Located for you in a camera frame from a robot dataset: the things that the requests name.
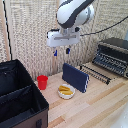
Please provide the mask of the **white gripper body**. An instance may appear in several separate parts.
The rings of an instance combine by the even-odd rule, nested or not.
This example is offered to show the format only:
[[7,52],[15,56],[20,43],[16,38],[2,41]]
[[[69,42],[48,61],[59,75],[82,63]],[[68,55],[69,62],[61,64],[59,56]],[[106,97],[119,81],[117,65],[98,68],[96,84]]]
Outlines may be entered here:
[[72,45],[80,40],[80,28],[51,29],[47,32],[47,45],[49,47],[58,47]]

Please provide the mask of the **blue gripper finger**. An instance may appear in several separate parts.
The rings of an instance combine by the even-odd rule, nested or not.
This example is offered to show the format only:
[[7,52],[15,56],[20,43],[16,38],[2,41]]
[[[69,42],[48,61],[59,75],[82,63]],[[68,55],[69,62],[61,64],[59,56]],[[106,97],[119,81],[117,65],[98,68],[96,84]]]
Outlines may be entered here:
[[66,48],[66,54],[70,54],[71,47]]
[[57,50],[57,48],[55,47],[55,48],[54,48],[54,56],[57,57],[57,55],[58,55],[58,50]]

